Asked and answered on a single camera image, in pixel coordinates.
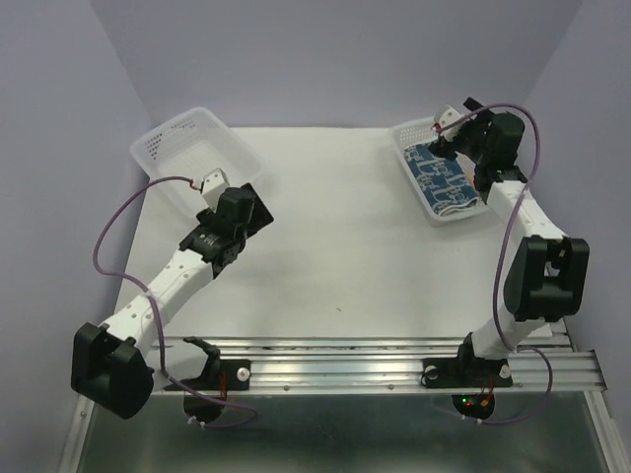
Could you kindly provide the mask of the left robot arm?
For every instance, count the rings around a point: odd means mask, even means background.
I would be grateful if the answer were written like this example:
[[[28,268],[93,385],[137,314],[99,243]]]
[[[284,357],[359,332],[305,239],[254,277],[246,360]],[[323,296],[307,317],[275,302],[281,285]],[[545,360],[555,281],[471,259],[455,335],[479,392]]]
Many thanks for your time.
[[[87,322],[74,335],[72,389],[121,419],[135,416],[153,391],[175,385],[207,404],[187,406],[186,412],[190,422],[208,427],[229,407],[230,390],[249,387],[250,362],[222,362],[220,349],[199,337],[183,340],[200,349],[199,355],[167,362],[167,324],[273,221],[250,183],[232,187],[215,170],[194,188],[206,207],[165,268],[149,284],[123,274],[139,295],[101,324]]]

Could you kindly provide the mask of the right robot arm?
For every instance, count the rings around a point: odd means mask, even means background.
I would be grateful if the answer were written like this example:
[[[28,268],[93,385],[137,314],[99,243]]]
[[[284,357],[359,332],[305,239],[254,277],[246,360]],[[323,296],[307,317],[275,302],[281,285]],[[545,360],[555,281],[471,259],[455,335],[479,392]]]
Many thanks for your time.
[[[492,289],[492,315],[470,333],[468,350],[454,360],[456,378],[475,384],[489,373],[487,360],[506,358],[535,330],[578,312],[587,279],[590,246],[556,226],[533,197],[530,173],[517,164],[527,130],[538,140],[535,119],[510,103],[464,103],[466,113],[447,105],[433,119],[431,152],[442,159],[463,155],[474,164],[473,183],[505,223]]]

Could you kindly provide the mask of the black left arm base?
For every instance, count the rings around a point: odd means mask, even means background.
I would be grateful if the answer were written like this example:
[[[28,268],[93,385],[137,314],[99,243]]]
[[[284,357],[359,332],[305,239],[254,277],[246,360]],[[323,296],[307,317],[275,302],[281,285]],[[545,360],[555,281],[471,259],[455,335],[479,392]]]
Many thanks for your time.
[[[170,375],[187,387],[202,391],[247,391],[251,361],[225,358],[218,346],[188,336],[166,348]]]

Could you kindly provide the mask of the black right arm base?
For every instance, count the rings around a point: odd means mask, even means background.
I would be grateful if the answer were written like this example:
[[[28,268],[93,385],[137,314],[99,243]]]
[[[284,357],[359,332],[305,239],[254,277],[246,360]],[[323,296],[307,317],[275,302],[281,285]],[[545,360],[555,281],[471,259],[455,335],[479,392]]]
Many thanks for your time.
[[[508,361],[474,358],[462,362],[458,358],[424,358],[421,360],[424,386],[430,389],[509,388],[513,379],[507,372]]]

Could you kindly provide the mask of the small patterned towels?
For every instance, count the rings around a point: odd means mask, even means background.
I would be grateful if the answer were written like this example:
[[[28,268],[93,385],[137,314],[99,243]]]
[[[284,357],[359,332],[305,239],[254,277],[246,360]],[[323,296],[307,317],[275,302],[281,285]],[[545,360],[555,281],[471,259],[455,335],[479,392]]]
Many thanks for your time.
[[[481,208],[481,197],[458,161],[436,157],[428,144],[405,148],[403,160],[421,203],[432,217],[463,217]]]

